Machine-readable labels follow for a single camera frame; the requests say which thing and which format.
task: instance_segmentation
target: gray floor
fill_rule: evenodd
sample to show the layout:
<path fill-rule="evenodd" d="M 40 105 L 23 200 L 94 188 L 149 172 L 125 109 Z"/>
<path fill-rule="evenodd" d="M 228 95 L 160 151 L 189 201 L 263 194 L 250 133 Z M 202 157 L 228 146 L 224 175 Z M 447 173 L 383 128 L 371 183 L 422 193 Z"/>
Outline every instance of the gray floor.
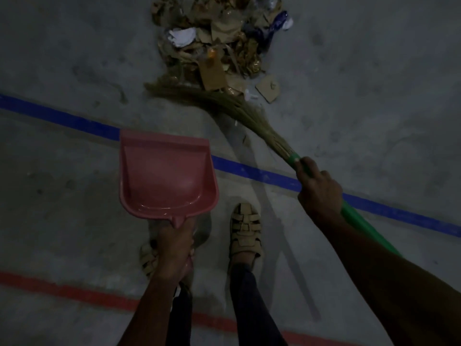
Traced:
<path fill-rule="evenodd" d="M 146 97 L 142 83 L 164 72 L 151 1 L 0 0 L 0 90 L 118 126 L 206 137 L 215 155 L 292 175 L 241 126 Z M 295 25 L 275 36 L 265 58 L 282 94 L 271 105 L 259 99 L 271 124 L 346 192 L 461 224 L 461 0 L 283 1 Z M 117 144 L 6 111 L 0 132 L 0 176 L 8 180 L 0 184 L 0 270 L 140 296 L 137 252 L 147 225 L 119 205 Z M 220 202 L 197 250 L 197 311 L 233 317 L 228 216 L 246 199 L 263 216 L 259 285 L 280 328 L 390 344 L 296 194 L 217 176 Z M 461 239 L 364 216 L 406 258 L 461 291 Z M 74 334 L 74 344 L 115 344 L 129 320 L 0 292 L 9 345 L 66 345 Z M 235 337 L 196 328 L 193 344 L 233 345 Z"/>

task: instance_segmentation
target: dustpan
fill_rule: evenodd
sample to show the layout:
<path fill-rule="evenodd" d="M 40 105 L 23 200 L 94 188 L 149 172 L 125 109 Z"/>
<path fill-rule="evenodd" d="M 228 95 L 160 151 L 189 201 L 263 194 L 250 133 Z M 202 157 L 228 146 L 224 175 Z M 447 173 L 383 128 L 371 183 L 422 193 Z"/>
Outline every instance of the dustpan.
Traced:
<path fill-rule="evenodd" d="M 218 198 L 207 139 L 120 131 L 120 202 L 130 214 L 179 228 Z"/>

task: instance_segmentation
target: red floor tape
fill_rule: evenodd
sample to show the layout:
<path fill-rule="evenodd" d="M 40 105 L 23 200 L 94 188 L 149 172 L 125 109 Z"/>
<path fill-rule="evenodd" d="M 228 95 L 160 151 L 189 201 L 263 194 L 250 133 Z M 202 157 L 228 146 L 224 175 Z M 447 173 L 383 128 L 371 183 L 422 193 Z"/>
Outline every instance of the red floor tape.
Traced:
<path fill-rule="evenodd" d="M 100 292 L 95 290 L 81 289 L 70 285 L 57 285 L 42 279 L 24 277 L 19 274 L 0 271 L 0 285 L 16 289 L 42 293 L 56 297 L 63 297 L 74 301 L 84 302 L 95 306 L 111 309 L 119 309 L 134 312 L 139 300 Z M 192 314 L 192 324 L 198 327 L 208 327 L 228 333 L 237 332 L 237 323 L 231 319 L 215 317 L 204 313 Z M 298 334 L 290 331 L 282 331 L 287 343 L 291 345 L 310 346 L 351 346 L 350 343 L 323 339 L 306 334 Z"/>

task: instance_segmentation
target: pants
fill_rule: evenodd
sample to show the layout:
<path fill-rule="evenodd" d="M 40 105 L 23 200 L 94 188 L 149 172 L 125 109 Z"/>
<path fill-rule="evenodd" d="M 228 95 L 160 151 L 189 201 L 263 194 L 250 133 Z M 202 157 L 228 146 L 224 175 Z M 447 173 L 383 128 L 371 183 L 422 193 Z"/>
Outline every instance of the pants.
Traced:
<path fill-rule="evenodd" d="M 240 346 L 287 345 L 259 294 L 249 265 L 239 263 L 230 272 L 230 296 L 237 319 Z M 192 322 L 192 296 L 187 289 L 173 300 L 166 346 L 189 346 Z"/>

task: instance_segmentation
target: garbage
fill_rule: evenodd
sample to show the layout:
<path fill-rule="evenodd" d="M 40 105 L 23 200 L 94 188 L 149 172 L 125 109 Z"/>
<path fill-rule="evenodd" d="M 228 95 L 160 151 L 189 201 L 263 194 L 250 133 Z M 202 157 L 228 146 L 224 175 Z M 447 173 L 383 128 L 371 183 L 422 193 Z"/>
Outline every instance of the garbage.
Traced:
<path fill-rule="evenodd" d="M 280 85 L 274 75 L 266 75 L 256 85 L 256 89 L 262 94 L 268 103 L 274 102 L 274 100 L 280 95 Z"/>
<path fill-rule="evenodd" d="M 246 78 L 265 72 L 274 33 L 293 25 L 281 0 L 157 0 L 151 13 L 166 29 L 158 39 L 165 77 L 245 99 L 254 98 Z"/>
<path fill-rule="evenodd" d="M 168 39 L 176 47 L 185 47 L 195 40 L 197 35 L 195 28 L 189 29 L 174 29 L 168 32 L 170 36 Z"/>

